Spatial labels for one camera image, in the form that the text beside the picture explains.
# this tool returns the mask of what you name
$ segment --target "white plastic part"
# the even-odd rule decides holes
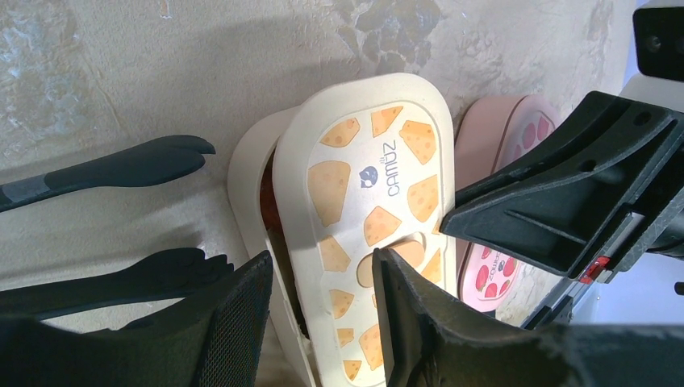
[[[415,239],[424,248],[416,270],[457,291],[455,240],[435,232],[454,206],[444,99],[410,74],[316,94],[278,142],[273,187],[321,384],[384,385],[374,293],[360,285],[359,263]]]
[[[273,154],[278,137],[287,129],[297,109],[271,114],[256,123],[238,143],[228,167],[228,197],[250,256],[255,256],[264,250],[269,250],[271,256],[275,256],[261,220],[259,204],[261,178]],[[286,359],[307,386],[315,386],[311,365],[305,351],[306,338],[295,320],[276,260],[273,260],[273,292],[269,310]]]
[[[637,74],[624,86],[620,97],[684,111],[684,83]]]

